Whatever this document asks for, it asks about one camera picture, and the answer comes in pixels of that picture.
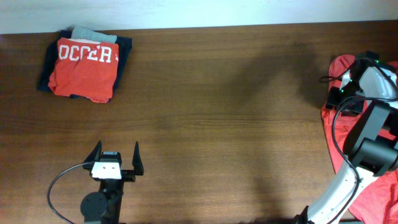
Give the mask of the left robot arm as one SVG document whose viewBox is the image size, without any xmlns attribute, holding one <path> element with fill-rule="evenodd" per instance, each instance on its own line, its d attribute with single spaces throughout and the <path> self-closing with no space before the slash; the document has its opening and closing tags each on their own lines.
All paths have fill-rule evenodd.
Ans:
<svg viewBox="0 0 398 224">
<path fill-rule="evenodd" d="M 119 152 L 102 151 L 102 142 L 84 160 L 83 168 L 90 177 L 99 182 L 99 190 L 89 193 L 80 204 L 80 212 L 85 223 L 119 223 L 124 184 L 135 182 L 137 176 L 144 175 L 139 144 L 135 143 L 132 156 L 132 169 L 122 168 Z"/>
</svg>

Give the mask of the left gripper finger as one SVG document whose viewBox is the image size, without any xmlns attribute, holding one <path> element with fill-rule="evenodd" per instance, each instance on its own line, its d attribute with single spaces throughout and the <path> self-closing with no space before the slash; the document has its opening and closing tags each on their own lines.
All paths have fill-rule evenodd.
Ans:
<svg viewBox="0 0 398 224">
<path fill-rule="evenodd" d="M 95 148 L 90 152 L 84 162 L 96 162 L 99 161 L 102 151 L 102 142 L 98 141 Z"/>
<path fill-rule="evenodd" d="M 139 151 L 139 143 L 136 141 L 134 146 L 134 152 L 132 157 L 132 166 L 134 168 L 135 175 L 144 175 L 144 165 L 142 163 L 140 151 Z"/>
</svg>

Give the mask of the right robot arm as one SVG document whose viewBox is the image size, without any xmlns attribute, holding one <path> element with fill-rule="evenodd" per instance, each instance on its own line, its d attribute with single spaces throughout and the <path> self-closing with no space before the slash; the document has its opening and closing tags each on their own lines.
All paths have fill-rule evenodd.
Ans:
<svg viewBox="0 0 398 224">
<path fill-rule="evenodd" d="M 339 223 L 361 192 L 397 170 L 397 72 L 367 51 L 329 83 L 325 108 L 332 112 L 331 140 L 342 165 L 323 195 L 294 223 Z"/>
</svg>

